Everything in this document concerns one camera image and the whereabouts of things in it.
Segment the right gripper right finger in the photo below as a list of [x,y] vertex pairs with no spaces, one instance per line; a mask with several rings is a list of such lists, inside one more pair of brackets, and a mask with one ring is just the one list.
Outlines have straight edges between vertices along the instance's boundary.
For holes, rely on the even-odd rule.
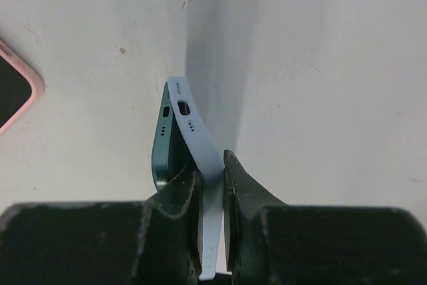
[[426,232],[406,210],[281,201],[224,152],[234,284],[425,284]]

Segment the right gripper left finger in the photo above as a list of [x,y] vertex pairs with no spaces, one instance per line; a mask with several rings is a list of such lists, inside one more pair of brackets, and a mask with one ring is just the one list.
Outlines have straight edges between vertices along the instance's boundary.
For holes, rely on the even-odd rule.
[[142,201],[33,202],[1,215],[2,284],[196,284],[201,175]]

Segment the green phone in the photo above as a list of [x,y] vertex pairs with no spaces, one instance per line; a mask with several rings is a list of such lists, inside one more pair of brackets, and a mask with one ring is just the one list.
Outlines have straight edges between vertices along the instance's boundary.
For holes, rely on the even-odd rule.
[[151,152],[151,172],[156,190],[162,190],[190,162],[191,154],[177,124],[165,83]]

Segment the light blue phone case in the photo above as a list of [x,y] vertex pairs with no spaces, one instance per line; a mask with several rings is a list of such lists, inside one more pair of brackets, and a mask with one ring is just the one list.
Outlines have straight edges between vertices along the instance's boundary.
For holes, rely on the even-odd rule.
[[224,206],[224,161],[205,126],[186,77],[167,79],[173,112],[187,148],[201,173],[202,259],[199,280],[216,274]]

